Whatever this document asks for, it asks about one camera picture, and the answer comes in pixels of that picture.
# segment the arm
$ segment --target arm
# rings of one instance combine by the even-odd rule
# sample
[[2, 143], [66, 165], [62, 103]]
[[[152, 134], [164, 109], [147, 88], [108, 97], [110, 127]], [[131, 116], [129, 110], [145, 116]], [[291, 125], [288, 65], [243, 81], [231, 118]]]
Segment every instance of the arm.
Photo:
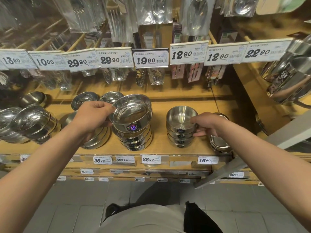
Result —
[[101, 101], [85, 102], [74, 120], [0, 179], [0, 226], [22, 232], [69, 160], [90, 134], [114, 111]]
[[212, 113], [192, 118], [194, 136], [222, 137], [267, 189], [311, 232], [311, 164]]

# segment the forearm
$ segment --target forearm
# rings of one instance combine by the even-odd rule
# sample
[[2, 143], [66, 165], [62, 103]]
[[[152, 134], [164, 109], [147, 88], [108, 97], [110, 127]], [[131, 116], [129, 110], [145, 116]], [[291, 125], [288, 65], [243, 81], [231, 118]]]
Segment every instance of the forearm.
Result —
[[270, 192], [301, 222], [310, 222], [311, 164], [260, 139], [237, 124], [222, 121], [218, 126], [220, 136]]
[[85, 136], [68, 125], [0, 179], [0, 226], [22, 232]]

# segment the hand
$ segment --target hand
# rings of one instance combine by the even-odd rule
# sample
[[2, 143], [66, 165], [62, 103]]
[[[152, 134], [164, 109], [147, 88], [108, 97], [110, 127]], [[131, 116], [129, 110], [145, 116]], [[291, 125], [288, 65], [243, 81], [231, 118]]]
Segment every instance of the hand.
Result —
[[199, 128], [193, 136], [220, 136], [218, 124], [228, 121], [227, 119], [210, 112], [204, 112], [190, 119], [191, 123], [197, 123]]
[[115, 111], [111, 104], [103, 101], [85, 101], [70, 125], [78, 127], [83, 134], [93, 133], [96, 128], [111, 126], [107, 116]]

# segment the barcode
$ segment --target barcode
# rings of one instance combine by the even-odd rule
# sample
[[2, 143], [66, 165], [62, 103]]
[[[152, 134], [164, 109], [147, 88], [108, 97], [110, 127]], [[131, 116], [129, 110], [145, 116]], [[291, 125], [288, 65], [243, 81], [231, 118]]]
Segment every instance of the barcode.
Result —
[[282, 50], [273, 50], [270, 54], [281, 54], [282, 52]]
[[241, 57], [242, 54], [236, 54], [236, 55], [231, 55], [229, 58], [232, 59], [232, 58], [239, 58]]
[[203, 53], [204, 53], [203, 51], [194, 52], [194, 53], [193, 53], [193, 56], [203, 55]]
[[64, 61], [55, 61], [56, 65], [65, 65], [66, 63]]
[[98, 63], [99, 62], [99, 60], [89, 60], [89, 61], [87, 61], [89, 64], [93, 64], [93, 63]]
[[157, 63], [166, 63], [167, 59], [156, 60]]
[[130, 63], [131, 62], [131, 60], [122, 60], [121, 59], [121, 63]]

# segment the stack of bowls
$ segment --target stack of bowls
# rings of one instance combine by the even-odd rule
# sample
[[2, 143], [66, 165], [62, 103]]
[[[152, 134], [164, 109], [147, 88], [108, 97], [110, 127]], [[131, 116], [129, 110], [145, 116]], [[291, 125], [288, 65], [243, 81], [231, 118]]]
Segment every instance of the stack of bowls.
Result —
[[26, 108], [33, 105], [40, 105], [42, 107], [45, 107], [46, 104], [47, 104], [46, 94], [38, 91], [28, 93], [20, 101], [20, 106], [22, 108]]
[[190, 123], [190, 118], [198, 113], [189, 106], [176, 106], [166, 114], [167, 136], [171, 143], [178, 148], [184, 148], [194, 140], [196, 124]]
[[128, 150], [140, 151], [152, 141], [150, 99], [142, 94], [132, 94], [112, 104], [115, 112], [109, 115], [112, 131]]
[[[77, 111], [69, 114], [66, 121], [65, 126], [68, 125], [76, 116]], [[81, 147], [84, 149], [97, 149], [104, 145], [109, 137], [110, 137], [111, 129], [108, 127], [100, 127], [94, 131], [93, 137], [88, 141], [85, 142]]]
[[21, 111], [21, 108], [12, 107], [0, 111], [0, 139], [13, 144], [20, 144], [28, 139], [10, 128], [10, 123]]
[[[215, 113], [215, 114], [229, 120], [229, 118], [222, 113]], [[209, 140], [212, 149], [214, 149], [219, 155], [226, 155], [231, 153], [232, 148], [222, 138], [217, 136], [210, 136]]]
[[95, 92], [82, 92], [71, 102], [71, 108], [78, 110], [85, 101], [98, 101], [99, 97]]
[[114, 102], [116, 102], [118, 99], [120, 99], [123, 96], [124, 95], [121, 92], [113, 92], [112, 91], [112, 92], [107, 92], [107, 93], [103, 94], [99, 98], [99, 100], [113, 104]]
[[43, 144], [61, 129], [61, 123], [39, 105], [19, 111], [10, 122], [10, 128], [38, 144]]

